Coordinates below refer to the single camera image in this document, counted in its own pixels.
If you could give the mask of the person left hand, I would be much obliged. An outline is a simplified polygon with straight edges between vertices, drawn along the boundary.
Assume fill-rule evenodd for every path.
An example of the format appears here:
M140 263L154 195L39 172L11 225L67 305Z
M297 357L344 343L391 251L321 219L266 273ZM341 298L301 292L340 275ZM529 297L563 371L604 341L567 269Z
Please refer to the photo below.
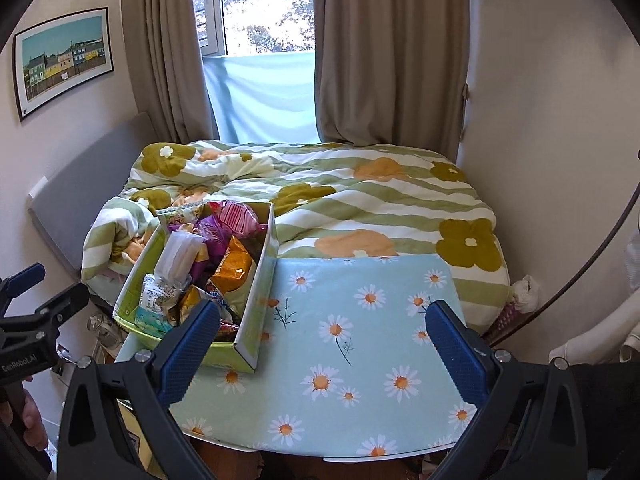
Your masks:
M43 425L42 417L35 399L25 389L25 404L21 414L25 426L24 441L38 451L44 451L48 446L48 435ZM11 405L1 398L1 420L6 426L10 426L13 419Z

